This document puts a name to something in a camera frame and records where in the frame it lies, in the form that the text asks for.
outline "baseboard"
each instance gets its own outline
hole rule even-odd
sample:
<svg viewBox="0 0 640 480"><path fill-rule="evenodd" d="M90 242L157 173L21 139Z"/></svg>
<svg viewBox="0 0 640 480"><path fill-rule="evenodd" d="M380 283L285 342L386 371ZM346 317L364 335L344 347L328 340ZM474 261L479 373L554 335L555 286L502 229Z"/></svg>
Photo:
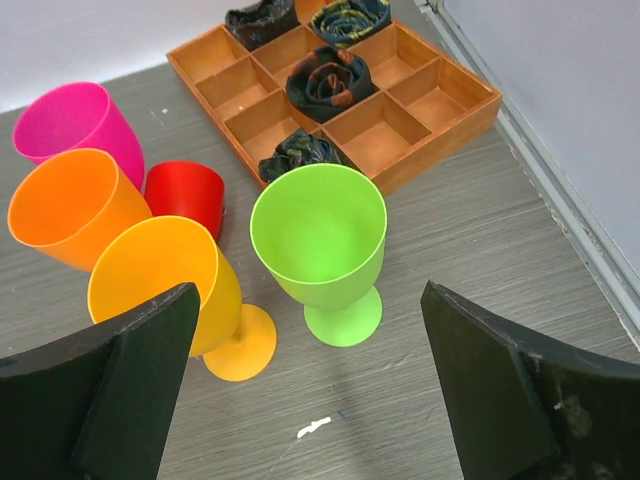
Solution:
<svg viewBox="0 0 640 480"><path fill-rule="evenodd" d="M500 87L499 80L447 12L445 2L415 2L440 34L448 52L465 67ZM640 349L640 277L507 95L504 95L496 127L618 315L629 338Z"/></svg>

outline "small white scrap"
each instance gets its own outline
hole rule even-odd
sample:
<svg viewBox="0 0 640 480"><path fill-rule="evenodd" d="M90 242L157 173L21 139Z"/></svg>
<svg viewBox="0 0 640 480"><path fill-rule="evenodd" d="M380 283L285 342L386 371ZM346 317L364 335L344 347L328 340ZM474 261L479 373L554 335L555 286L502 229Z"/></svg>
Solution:
<svg viewBox="0 0 640 480"><path fill-rule="evenodd" d="M315 432L322 425L326 425L327 423L331 423L331 417L324 417L318 421L311 422L311 425L304 427L302 430L298 432L298 439L304 437L307 433Z"/></svg>

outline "laminate floor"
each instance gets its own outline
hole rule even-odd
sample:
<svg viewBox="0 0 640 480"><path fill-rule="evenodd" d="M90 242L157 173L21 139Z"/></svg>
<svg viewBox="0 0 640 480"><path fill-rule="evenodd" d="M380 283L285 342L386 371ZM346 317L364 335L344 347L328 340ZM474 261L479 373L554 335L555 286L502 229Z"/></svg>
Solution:
<svg viewBox="0 0 640 480"><path fill-rule="evenodd" d="M437 40L412 0L392 5L401 21ZM217 380L201 360L189 360L160 479L462 478L419 309L429 279L570 344L638 361L496 131L388 198L377 284L384 319L369 341L341 350L312 337L301 306L254 255L248 222L258 190L172 70L160 66L108 88L138 132L149 165L187 158L223 175L221 248L245 300L269 311L279 332L272 364L246 383ZM0 116L3 214L31 168L11 147L16 118L17 112ZM0 229L0 357L86 327L87 281ZM334 421L296 440L299 429L326 416Z"/></svg>

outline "pink cup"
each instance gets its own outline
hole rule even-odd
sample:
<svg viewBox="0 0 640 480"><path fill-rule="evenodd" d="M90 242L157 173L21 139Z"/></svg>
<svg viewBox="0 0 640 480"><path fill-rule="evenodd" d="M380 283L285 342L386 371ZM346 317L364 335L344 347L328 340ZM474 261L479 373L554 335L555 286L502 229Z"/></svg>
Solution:
<svg viewBox="0 0 640 480"><path fill-rule="evenodd" d="M96 83L69 83L35 100L16 123L13 145L36 165L66 150L104 150L131 183L142 189L140 142L109 92Z"/></svg>

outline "goblet base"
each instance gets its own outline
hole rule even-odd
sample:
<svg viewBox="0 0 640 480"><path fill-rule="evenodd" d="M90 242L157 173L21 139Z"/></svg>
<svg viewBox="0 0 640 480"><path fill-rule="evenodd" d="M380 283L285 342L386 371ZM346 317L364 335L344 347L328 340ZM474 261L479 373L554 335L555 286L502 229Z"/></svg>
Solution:
<svg viewBox="0 0 640 480"><path fill-rule="evenodd" d="M375 287L343 310L304 307L307 327L318 340L332 347L352 347L364 342L380 325L382 298Z"/></svg>
<svg viewBox="0 0 640 480"><path fill-rule="evenodd" d="M269 365L276 351L276 326L260 307L242 305L237 332L221 346L204 354L209 371L228 382L255 377Z"/></svg>

